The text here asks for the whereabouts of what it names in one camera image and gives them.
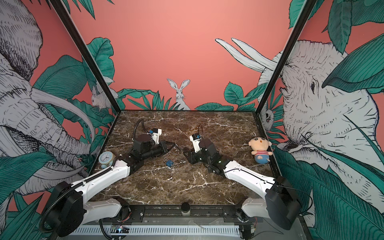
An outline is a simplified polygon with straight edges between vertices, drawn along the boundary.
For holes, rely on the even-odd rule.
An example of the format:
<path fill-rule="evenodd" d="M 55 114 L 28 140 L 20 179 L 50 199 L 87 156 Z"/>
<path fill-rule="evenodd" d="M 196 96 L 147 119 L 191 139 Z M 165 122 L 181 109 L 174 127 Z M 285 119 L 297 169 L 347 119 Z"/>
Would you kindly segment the plush doll striped shirt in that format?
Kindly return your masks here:
<path fill-rule="evenodd" d="M 268 150 L 272 146 L 270 141 L 262 137 L 255 137 L 249 141 L 249 146 L 252 148 L 251 154 L 258 164 L 270 162 L 270 156 L 273 155 L 273 152 Z"/>

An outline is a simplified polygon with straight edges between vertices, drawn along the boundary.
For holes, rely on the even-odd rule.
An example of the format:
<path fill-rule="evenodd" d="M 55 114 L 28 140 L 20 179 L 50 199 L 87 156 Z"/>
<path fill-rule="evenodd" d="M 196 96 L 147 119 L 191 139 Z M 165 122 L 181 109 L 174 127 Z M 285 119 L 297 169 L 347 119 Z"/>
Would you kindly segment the green circuit board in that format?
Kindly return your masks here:
<path fill-rule="evenodd" d="M 130 229 L 127 226 L 112 226 L 111 228 L 111 234 L 128 234 L 130 232 Z"/>

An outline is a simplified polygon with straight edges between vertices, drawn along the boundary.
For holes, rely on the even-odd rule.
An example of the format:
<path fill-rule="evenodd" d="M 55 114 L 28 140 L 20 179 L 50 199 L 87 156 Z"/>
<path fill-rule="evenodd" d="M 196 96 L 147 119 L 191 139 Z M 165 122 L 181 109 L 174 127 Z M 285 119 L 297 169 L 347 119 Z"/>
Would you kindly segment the blue padlock with keys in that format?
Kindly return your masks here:
<path fill-rule="evenodd" d="M 175 163 L 174 163 L 173 161 L 171 161 L 171 160 L 168 160 L 168 161 L 166 162 L 166 166 L 167 166 L 168 168 L 173 167 L 174 164 L 175 164 Z"/>

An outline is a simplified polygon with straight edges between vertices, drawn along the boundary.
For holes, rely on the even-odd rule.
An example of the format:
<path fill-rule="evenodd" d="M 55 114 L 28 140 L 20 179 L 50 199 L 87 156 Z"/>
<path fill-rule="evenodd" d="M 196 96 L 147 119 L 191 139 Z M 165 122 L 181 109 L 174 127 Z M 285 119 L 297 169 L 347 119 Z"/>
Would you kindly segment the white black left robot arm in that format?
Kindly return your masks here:
<path fill-rule="evenodd" d="M 91 202 L 91 198 L 113 183 L 135 173 L 144 165 L 145 160 L 167 154 L 175 145 L 160 141 L 154 133 L 142 134 L 134 139 L 133 147 L 126 154 L 113 160 L 111 166 L 71 184 L 57 184 L 43 210 L 39 231 L 65 237 L 83 224 L 114 218 L 120 212 L 124 212 L 123 220 L 127 220 L 131 212 L 129 204 L 122 198 L 99 202 Z"/>

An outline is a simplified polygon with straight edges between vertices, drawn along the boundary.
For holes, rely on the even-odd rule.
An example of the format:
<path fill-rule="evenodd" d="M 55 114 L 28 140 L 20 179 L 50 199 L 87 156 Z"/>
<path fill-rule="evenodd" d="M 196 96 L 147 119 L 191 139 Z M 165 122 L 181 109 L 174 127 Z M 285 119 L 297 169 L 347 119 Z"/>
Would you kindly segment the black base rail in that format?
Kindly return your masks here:
<path fill-rule="evenodd" d="M 112 224 L 143 223 L 145 220 L 154 218 L 165 218 L 179 220 L 186 218 L 219 218 L 225 223 L 249 224 L 261 221 L 262 218 L 247 217 L 237 205 L 191 205 L 186 213 L 182 211 L 181 205 L 130 205 L 127 210 L 127 219 L 124 221 L 119 214 L 114 218 L 106 218 L 104 222 Z"/>

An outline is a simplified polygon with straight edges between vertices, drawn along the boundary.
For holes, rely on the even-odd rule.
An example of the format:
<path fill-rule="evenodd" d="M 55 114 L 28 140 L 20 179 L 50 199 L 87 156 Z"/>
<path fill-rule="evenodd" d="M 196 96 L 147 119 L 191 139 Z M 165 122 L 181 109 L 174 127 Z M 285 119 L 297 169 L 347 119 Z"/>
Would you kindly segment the black knob on rail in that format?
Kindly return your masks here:
<path fill-rule="evenodd" d="M 188 202 L 184 202 L 181 204 L 181 213 L 182 213 L 182 216 L 191 215 L 191 205 Z"/>

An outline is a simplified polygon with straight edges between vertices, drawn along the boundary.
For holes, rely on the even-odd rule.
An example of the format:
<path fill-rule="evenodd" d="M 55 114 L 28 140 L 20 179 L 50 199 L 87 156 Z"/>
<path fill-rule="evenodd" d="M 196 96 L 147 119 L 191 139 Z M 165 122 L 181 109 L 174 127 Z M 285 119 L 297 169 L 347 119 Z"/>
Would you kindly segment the black corner frame post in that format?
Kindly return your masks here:
<path fill-rule="evenodd" d="M 74 41 L 75 45 L 77 46 L 78 50 L 80 51 L 82 57 L 84 58 L 85 62 L 87 63 L 88 67 L 90 68 L 92 74 L 98 81 L 98 83 L 101 85 L 102 90 L 104 91 L 106 97 L 112 104 L 112 109 L 119 115 L 121 113 L 121 109 L 115 99 L 115 97 L 112 95 L 109 86 L 104 80 L 104 77 L 96 64 L 95 59 L 91 55 L 87 45 L 85 44 L 84 39 L 80 35 L 77 27 L 75 26 L 66 6 L 62 1 L 50 1 L 52 7 L 54 8 L 55 12 L 59 16 L 61 22 L 65 26 L 67 32 L 70 34 L 72 40 Z"/>
<path fill-rule="evenodd" d="M 288 57 L 290 56 L 290 54 L 292 53 L 293 51 L 293 48 L 306 24 L 306 22 L 308 21 L 308 18 L 309 18 L 309 15 L 310 13 L 312 12 L 315 4 L 316 4 L 316 0 L 308 0 L 308 1 L 305 1 L 304 2 L 304 5 L 301 9 L 301 12 L 299 14 L 299 17 L 294 25 L 294 28 L 291 32 L 291 35 L 288 39 L 288 42 L 286 43 L 285 45 L 285 48 L 282 52 L 282 55 L 278 61 L 278 64 L 272 74 L 272 77 L 266 87 L 266 90 L 263 94 L 263 97 L 262 99 L 260 100 L 259 102 L 259 105 L 256 109 L 256 114 L 257 115 L 260 115 L 261 114 L 261 111 L 268 99 L 268 96 L 271 94 L 272 90 L 273 90 L 273 87 L 274 85 L 276 84 L 276 81 L 278 80 L 278 78 L 280 77 L 280 74 L 282 73 L 282 70 L 288 60 Z"/>

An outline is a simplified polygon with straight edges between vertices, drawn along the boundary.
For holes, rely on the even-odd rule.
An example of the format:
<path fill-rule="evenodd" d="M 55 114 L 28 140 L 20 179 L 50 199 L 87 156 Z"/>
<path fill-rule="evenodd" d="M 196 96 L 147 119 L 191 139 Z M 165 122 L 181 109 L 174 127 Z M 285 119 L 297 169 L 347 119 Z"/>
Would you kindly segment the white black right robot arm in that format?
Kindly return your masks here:
<path fill-rule="evenodd" d="M 282 176 L 268 177 L 254 172 L 235 160 L 220 154 L 209 139 L 191 135 L 193 149 L 184 149 L 188 162 L 202 163 L 207 169 L 223 178 L 235 181 L 252 190 L 261 200 L 247 198 L 240 206 L 246 217 L 268 217 L 277 226 L 290 230 L 301 213 L 302 204 L 297 190 Z"/>

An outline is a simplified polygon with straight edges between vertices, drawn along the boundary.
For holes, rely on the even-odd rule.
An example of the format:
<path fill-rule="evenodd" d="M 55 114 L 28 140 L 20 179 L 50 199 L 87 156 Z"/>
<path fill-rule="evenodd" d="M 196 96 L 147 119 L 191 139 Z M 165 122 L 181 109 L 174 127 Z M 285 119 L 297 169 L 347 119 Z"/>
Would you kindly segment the small teal alarm clock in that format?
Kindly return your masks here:
<path fill-rule="evenodd" d="M 101 168 L 105 169 L 114 164 L 115 158 L 116 156 L 114 155 L 114 153 L 110 151 L 105 151 L 100 154 L 100 156 L 98 157 L 98 161 L 101 164 Z"/>

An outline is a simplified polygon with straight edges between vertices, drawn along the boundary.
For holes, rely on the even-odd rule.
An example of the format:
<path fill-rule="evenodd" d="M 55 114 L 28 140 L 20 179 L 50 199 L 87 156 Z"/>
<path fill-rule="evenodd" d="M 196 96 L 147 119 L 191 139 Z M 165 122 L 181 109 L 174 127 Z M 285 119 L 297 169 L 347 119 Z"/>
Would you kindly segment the black right corner frame post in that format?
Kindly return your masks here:
<path fill-rule="evenodd" d="M 282 70 L 288 60 L 288 57 L 290 56 L 290 54 L 292 53 L 293 51 L 293 48 L 306 24 L 306 22 L 308 21 L 308 18 L 309 18 L 309 15 L 310 13 L 312 12 L 315 4 L 316 4 L 316 0 L 308 0 L 308 1 L 305 1 L 304 2 L 304 5 L 301 9 L 301 12 L 299 14 L 299 17 L 294 25 L 294 28 L 291 32 L 291 35 L 288 39 L 288 42 L 286 43 L 285 45 L 285 48 L 282 52 L 282 55 L 278 61 L 278 64 L 272 74 L 272 77 L 266 87 L 266 90 L 263 94 L 263 97 L 262 99 L 260 100 L 259 102 L 259 105 L 256 109 L 256 114 L 257 115 L 260 115 L 261 114 L 261 111 L 268 99 L 268 96 L 271 94 L 272 90 L 273 90 L 273 87 L 274 85 L 276 84 L 276 81 L 278 80 L 278 78 L 280 77 L 280 74 L 282 73 Z"/>

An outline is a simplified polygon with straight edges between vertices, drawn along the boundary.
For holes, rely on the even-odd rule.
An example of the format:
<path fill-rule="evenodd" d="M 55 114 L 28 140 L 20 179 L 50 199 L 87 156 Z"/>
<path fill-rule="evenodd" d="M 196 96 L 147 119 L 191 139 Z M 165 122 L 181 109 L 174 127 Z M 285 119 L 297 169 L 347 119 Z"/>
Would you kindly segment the black left corner frame post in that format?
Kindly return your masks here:
<path fill-rule="evenodd" d="M 87 63 L 88 67 L 90 68 L 92 74 L 98 81 L 98 83 L 101 85 L 102 90 L 104 91 L 106 97 L 112 104 L 112 109 L 119 115 L 121 113 L 121 109 L 115 99 L 115 97 L 112 95 L 109 86 L 104 80 L 104 77 L 96 64 L 95 59 L 91 55 L 87 45 L 85 44 L 84 39 L 80 35 L 77 27 L 75 26 L 66 6 L 62 1 L 50 1 L 52 7 L 54 8 L 55 12 L 59 16 L 61 22 L 65 26 L 67 32 L 70 34 L 72 40 L 74 41 L 75 45 L 77 46 L 78 50 L 80 51 L 82 57 L 84 58 L 85 62 Z"/>

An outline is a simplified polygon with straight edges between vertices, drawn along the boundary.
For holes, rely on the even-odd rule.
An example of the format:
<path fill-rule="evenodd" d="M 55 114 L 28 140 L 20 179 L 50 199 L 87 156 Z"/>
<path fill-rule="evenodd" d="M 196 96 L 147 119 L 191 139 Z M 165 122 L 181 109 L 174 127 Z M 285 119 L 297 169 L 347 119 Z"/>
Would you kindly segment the white ventilated strip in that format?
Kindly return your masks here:
<path fill-rule="evenodd" d="M 111 234 L 112 226 L 105 226 L 104 231 L 110 236 L 170 236 L 170 235 L 199 235 L 199 236 L 226 236 L 239 237 L 237 226 L 198 226 L 198 225 L 125 225 L 130 229 L 128 234 Z"/>

